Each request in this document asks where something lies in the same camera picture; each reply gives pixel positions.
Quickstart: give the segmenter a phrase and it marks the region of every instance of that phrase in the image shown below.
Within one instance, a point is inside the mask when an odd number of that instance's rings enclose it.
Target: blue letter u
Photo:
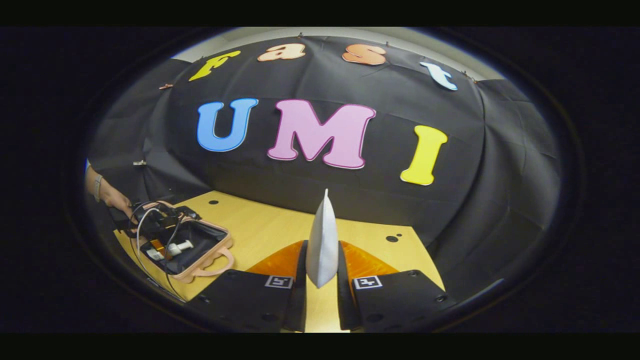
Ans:
[[[200,119],[198,120],[198,143],[209,151],[231,151],[244,141],[246,128],[249,125],[249,111],[258,105],[257,99],[233,100],[229,106],[234,109],[234,119],[231,125],[231,133],[226,138],[216,136],[216,115],[218,110],[225,107],[222,102],[210,102],[198,108]]]

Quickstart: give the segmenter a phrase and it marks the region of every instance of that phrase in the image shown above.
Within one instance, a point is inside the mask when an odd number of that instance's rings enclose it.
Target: wooden table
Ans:
[[[218,203],[209,204],[211,200]],[[308,239],[314,220],[314,214],[277,208],[215,191],[176,204],[183,205],[196,211],[204,220],[229,230],[234,238],[234,246],[230,249],[236,259],[233,268],[241,271],[287,245]],[[360,247],[398,271],[420,270],[445,290],[431,256],[412,227],[343,219],[337,219],[336,223],[339,240]],[[131,259],[140,266],[128,237],[118,231],[115,234]],[[387,241],[387,236],[396,236],[399,241]],[[151,276],[171,291],[162,270],[155,267],[142,252],[140,258]],[[215,270],[226,263],[226,258],[220,257],[205,270]],[[171,284],[182,298],[191,300],[216,278],[197,277],[190,284],[172,279]],[[306,332],[346,332],[340,330],[336,282],[337,277],[334,277],[327,285],[317,289],[307,277]]]

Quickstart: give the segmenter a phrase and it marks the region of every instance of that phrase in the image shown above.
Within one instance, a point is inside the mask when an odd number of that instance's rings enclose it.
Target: black fabric backdrop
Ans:
[[[275,45],[302,43],[295,60],[257,61]],[[383,47],[375,67],[341,58],[351,44]],[[188,79],[214,56],[240,50],[212,73]],[[452,75],[452,92],[431,79],[420,61]],[[172,88],[159,90],[165,83]],[[228,104],[254,97],[248,133],[230,152],[210,152],[196,139],[199,106],[220,101],[216,134],[230,131]],[[344,104],[376,110],[362,147],[365,167],[328,166],[267,157],[280,112],[275,103],[305,99],[321,121]],[[417,145],[416,125],[449,137],[433,170],[435,182],[400,180]],[[408,51],[353,38],[284,38],[245,45],[196,61],[167,60],[137,81],[101,120],[89,157],[98,172],[132,200],[178,202],[210,190],[314,213],[325,188],[339,218],[410,225],[428,247],[447,287],[464,299],[545,244],[559,204],[562,145],[509,81],[477,84],[456,69]],[[145,160],[145,167],[133,161]]]

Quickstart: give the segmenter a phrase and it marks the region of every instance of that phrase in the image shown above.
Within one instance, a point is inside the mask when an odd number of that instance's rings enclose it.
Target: white wall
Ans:
[[[173,58],[194,62],[203,56],[226,51],[253,42],[274,38],[304,36],[353,37],[386,44],[417,53],[440,61],[476,80],[503,79],[504,77],[491,67],[476,60],[464,51],[440,40],[407,28],[274,28],[254,27],[238,28],[201,42]]]

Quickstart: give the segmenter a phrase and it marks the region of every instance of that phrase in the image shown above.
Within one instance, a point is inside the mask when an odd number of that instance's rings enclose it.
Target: bracelet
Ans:
[[[95,178],[95,188],[93,189],[93,198],[96,202],[100,202],[100,182],[102,181],[102,175],[98,175]]]

